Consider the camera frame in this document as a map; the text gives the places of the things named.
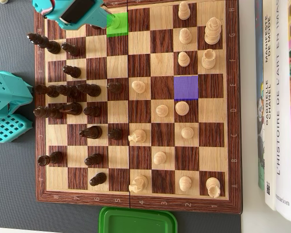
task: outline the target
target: dark chess piece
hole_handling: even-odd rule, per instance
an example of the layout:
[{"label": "dark chess piece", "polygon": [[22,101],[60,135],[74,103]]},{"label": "dark chess piece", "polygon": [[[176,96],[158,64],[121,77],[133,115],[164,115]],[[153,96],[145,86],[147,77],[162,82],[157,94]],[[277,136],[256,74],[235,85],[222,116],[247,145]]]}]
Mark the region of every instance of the dark chess piece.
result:
[{"label": "dark chess piece", "polygon": [[63,71],[75,79],[81,75],[81,70],[78,67],[64,66]]},{"label": "dark chess piece", "polygon": [[115,94],[120,94],[123,91],[123,85],[121,83],[109,83],[107,89]]},{"label": "dark chess piece", "polygon": [[35,86],[35,92],[39,95],[45,95],[47,94],[51,98],[55,98],[59,96],[58,91],[56,91],[56,86],[45,86],[45,85],[37,85]]},{"label": "dark chess piece", "polygon": [[91,186],[96,186],[96,185],[99,185],[101,183],[105,183],[107,180],[107,176],[105,173],[101,172],[101,173],[98,173],[95,177],[93,177],[90,181],[89,181],[89,184]]},{"label": "dark chess piece", "polygon": [[113,140],[121,140],[122,139],[122,131],[120,129],[114,129],[109,131],[108,138]]},{"label": "dark chess piece", "polygon": [[68,96],[72,99],[77,99],[80,95],[76,86],[59,85],[56,87],[59,94],[63,96]]},{"label": "dark chess piece", "polygon": [[88,94],[92,97],[97,97],[101,93],[101,89],[96,84],[82,83],[77,85],[77,89],[82,93]]},{"label": "dark chess piece", "polygon": [[100,164],[101,162],[102,162],[101,154],[93,154],[93,155],[88,156],[88,158],[85,159],[85,164],[87,166]]},{"label": "dark chess piece", "polygon": [[77,116],[81,114],[82,106],[79,103],[65,104],[59,107],[59,111],[61,113]]},{"label": "dark chess piece", "polygon": [[50,53],[58,54],[61,50],[60,44],[58,44],[56,41],[49,41],[49,39],[44,35],[40,35],[38,33],[29,33],[27,38],[34,45],[38,45],[42,49],[47,48]]},{"label": "dark chess piece", "polygon": [[99,126],[96,126],[96,125],[80,131],[81,137],[87,137],[87,138],[91,138],[91,139],[100,138],[101,134],[102,134],[101,128]]},{"label": "dark chess piece", "polygon": [[63,154],[59,151],[53,152],[52,154],[42,155],[38,158],[38,164],[40,166],[46,166],[51,164],[59,164],[63,160]]},{"label": "dark chess piece", "polygon": [[84,114],[87,116],[98,117],[100,116],[100,108],[99,107],[87,107],[84,108]]},{"label": "dark chess piece", "polygon": [[67,42],[64,42],[62,44],[62,49],[68,52],[73,57],[77,57],[80,53],[80,49],[78,46],[70,45]]}]

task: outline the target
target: chessboard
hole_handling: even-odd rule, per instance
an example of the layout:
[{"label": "chessboard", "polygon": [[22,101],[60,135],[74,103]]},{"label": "chessboard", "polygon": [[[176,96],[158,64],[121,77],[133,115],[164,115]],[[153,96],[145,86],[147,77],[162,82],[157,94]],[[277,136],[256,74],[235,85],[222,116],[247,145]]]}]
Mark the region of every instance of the chessboard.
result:
[{"label": "chessboard", "polygon": [[[80,48],[78,57],[65,51],[51,54],[35,46],[36,84],[97,84],[98,97],[81,94],[78,99],[35,95],[37,106],[60,106],[78,102],[83,108],[98,106],[100,117],[66,115],[61,119],[36,119],[36,159],[60,151],[59,164],[36,163],[38,201],[118,206],[139,209],[181,210],[221,213],[242,212],[241,108],[239,69],[239,9],[237,0],[189,0],[191,15],[178,17],[180,1],[105,1],[112,13],[128,13],[128,35],[108,37],[106,30],[84,25],[78,31],[64,31],[56,22],[34,13],[34,32],[62,44]],[[222,24],[218,43],[205,42],[205,26],[216,17]],[[188,28],[189,44],[179,41],[179,32]],[[213,49],[212,69],[201,65],[203,53]],[[178,64],[180,52],[190,57],[187,67]],[[63,66],[81,69],[77,79],[63,73]],[[142,81],[145,92],[132,89]],[[107,91],[107,84],[121,83],[123,91]],[[189,113],[180,116],[175,105],[184,101]],[[166,105],[166,117],[156,108]],[[79,136],[79,131],[97,125],[99,139]],[[190,127],[191,139],[181,137]],[[108,139],[108,131],[121,129],[122,140]],[[143,143],[128,140],[135,130],[144,130]],[[166,154],[163,164],[154,163],[157,152]],[[84,160],[100,153],[102,163],[87,166]],[[105,183],[90,186],[97,173],[107,175]],[[137,176],[148,185],[130,192]],[[179,187],[181,177],[192,181],[187,191]],[[206,181],[220,182],[220,195],[208,195]]]}]

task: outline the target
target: gray table surface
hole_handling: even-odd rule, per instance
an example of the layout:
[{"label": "gray table surface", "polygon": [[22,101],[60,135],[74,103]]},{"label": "gray table surface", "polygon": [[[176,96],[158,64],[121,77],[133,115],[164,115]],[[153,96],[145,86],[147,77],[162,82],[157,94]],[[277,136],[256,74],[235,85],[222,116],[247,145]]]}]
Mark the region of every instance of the gray table surface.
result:
[{"label": "gray table surface", "polygon": [[[0,70],[34,86],[31,0],[0,4]],[[34,121],[34,103],[18,109]],[[0,227],[63,233],[96,233],[101,207],[42,203],[35,199],[34,129],[12,143],[0,144]],[[240,215],[172,212],[179,233],[239,233]]]}]

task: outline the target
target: green container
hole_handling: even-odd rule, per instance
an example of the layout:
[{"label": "green container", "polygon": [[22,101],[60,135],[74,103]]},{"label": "green container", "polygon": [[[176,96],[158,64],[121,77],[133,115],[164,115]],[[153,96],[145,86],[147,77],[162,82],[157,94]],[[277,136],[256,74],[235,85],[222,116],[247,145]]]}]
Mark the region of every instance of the green container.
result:
[{"label": "green container", "polygon": [[104,207],[99,233],[177,233],[176,218],[167,211]]}]

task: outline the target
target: book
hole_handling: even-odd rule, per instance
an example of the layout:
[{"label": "book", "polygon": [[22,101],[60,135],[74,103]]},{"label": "book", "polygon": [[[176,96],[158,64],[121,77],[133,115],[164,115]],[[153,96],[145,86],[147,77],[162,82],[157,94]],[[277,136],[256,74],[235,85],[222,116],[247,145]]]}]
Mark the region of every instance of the book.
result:
[{"label": "book", "polygon": [[264,106],[263,106],[263,0],[255,0],[257,123],[258,123],[258,185],[264,191]]},{"label": "book", "polygon": [[275,67],[276,0],[263,1],[263,105],[264,105],[264,190],[265,203],[275,208]]},{"label": "book", "polygon": [[276,210],[291,221],[289,0],[276,1]]}]

